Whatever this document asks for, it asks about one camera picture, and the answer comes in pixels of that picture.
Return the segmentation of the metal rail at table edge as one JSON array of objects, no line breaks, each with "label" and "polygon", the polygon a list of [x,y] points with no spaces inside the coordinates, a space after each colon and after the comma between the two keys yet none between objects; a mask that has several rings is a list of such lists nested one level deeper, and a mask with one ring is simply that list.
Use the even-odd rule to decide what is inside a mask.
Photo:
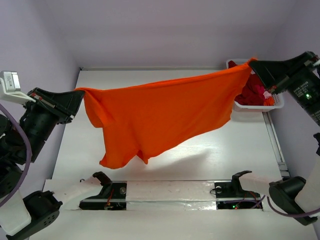
[{"label": "metal rail at table edge", "polygon": [[291,176],[290,176],[285,158],[282,153],[280,142],[278,140],[277,133],[271,118],[271,114],[269,112],[263,112],[262,116],[266,125],[266,130],[268,132],[268,136],[272,145],[272,149],[275,155],[275,159],[276,159],[281,177],[283,180],[287,180]]}]

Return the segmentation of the pink cloth in basket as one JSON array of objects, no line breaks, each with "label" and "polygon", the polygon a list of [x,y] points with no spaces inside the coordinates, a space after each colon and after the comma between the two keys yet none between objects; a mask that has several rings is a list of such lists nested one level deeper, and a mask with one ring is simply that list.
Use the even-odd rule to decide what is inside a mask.
[{"label": "pink cloth in basket", "polygon": [[269,99],[272,96],[272,94],[265,90],[265,88],[262,85],[255,85],[255,90],[258,96],[263,100]]}]

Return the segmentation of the dark red t shirt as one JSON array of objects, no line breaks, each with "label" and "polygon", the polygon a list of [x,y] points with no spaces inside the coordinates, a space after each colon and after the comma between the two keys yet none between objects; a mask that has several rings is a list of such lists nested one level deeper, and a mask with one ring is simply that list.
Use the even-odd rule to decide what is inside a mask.
[{"label": "dark red t shirt", "polygon": [[235,97],[235,101],[245,106],[263,106],[264,100],[258,96],[255,85],[264,87],[260,78],[255,73],[251,73],[241,94]]}]

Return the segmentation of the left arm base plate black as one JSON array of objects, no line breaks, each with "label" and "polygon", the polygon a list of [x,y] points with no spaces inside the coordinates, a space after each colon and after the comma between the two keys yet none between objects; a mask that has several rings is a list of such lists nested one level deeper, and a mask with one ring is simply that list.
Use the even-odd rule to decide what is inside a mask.
[{"label": "left arm base plate black", "polygon": [[98,195],[88,197],[79,204],[81,210],[126,210],[127,182],[113,182],[110,187],[103,187]]}]

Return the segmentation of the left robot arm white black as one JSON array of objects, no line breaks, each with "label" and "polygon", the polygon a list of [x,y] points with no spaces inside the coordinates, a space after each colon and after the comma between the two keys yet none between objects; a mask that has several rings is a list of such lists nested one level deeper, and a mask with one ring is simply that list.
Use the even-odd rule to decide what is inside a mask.
[{"label": "left robot arm white black", "polygon": [[9,240],[25,240],[51,225],[63,206],[81,201],[92,192],[104,198],[112,181],[102,172],[67,187],[65,192],[44,191],[44,180],[29,183],[32,164],[47,159],[45,144],[59,125],[70,123],[83,100],[82,90],[54,93],[35,88],[10,97],[24,108],[15,118],[0,107],[0,226]]}]

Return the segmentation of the orange t shirt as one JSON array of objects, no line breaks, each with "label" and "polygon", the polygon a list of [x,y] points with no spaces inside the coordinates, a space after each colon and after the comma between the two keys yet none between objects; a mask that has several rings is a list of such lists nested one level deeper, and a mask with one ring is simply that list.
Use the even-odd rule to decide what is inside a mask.
[{"label": "orange t shirt", "polygon": [[100,165],[144,163],[195,136],[224,126],[251,75],[248,63],[199,76],[117,89],[83,88],[89,121],[102,129]]}]

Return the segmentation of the small orange cloth in basket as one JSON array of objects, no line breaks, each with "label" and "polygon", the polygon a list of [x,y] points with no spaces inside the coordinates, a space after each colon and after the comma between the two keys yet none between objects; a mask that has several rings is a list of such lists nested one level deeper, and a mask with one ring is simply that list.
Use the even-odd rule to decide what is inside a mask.
[{"label": "small orange cloth in basket", "polygon": [[263,102],[263,105],[264,106],[267,106],[267,107],[271,107],[271,106],[274,106],[275,105],[275,100],[274,98],[271,96],[269,98],[265,98],[264,99],[264,102]]}]

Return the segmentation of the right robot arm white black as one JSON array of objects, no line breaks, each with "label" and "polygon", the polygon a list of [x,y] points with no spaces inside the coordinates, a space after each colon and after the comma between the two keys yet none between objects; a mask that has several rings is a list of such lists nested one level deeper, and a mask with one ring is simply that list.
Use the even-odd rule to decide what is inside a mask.
[{"label": "right robot arm white black", "polygon": [[[320,123],[320,57],[306,51],[283,61],[251,60],[249,66],[272,94],[289,92],[316,123]],[[276,213],[307,226],[320,214],[320,164],[317,162],[308,179],[300,176],[268,182],[249,170],[232,176],[230,190],[235,196],[248,191],[263,194]]]}]

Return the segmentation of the white plastic basket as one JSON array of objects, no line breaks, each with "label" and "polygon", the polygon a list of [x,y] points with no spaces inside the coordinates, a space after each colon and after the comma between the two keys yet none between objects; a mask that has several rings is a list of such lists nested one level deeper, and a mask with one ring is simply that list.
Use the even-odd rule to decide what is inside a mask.
[{"label": "white plastic basket", "polygon": [[[225,66],[227,69],[229,69],[229,63],[233,61],[235,64],[237,65],[242,65],[244,63],[246,63],[248,61],[248,59],[242,59],[242,58],[234,58],[234,59],[228,59],[225,62]],[[237,112],[269,112],[271,110],[275,110],[275,109],[281,109],[284,104],[284,98],[282,96],[281,93],[279,94],[273,94],[271,96],[271,98],[274,101],[273,105],[264,105],[264,106],[260,106],[260,105],[242,105],[240,103],[238,103],[237,101],[234,102],[233,104],[233,110],[237,111]]]}]

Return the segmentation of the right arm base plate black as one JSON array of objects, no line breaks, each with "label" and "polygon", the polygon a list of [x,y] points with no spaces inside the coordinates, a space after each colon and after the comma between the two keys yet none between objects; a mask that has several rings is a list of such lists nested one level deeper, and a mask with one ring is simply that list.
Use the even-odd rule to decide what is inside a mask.
[{"label": "right arm base plate black", "polygon": [[263,209],[263,200],[259,193],[243,190],[231,181],[215,182],[210,193],[215,197],[218,210]]}]

